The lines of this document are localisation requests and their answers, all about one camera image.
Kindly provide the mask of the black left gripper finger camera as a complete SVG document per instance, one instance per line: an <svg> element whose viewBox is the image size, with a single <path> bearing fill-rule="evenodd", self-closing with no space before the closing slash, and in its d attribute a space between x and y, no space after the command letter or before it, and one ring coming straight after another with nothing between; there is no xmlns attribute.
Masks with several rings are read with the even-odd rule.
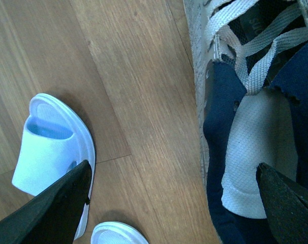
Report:
<svg viewBox="0 0 308 244"><path fill-rule="evenodd" d="M92 170L84 160L0 221L0 243L73 243L90 204Z"/></svg>

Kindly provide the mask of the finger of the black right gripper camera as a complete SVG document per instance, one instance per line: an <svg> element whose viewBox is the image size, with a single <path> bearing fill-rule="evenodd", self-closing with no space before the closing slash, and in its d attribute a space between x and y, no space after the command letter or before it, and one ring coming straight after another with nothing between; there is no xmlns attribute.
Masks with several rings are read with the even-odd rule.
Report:
<svg viewBox="0 0 308 244"><path fill-rule="evenodd" d="M260 163L256 181L273 237L278 243L308 243L308 190Z"/></svg>

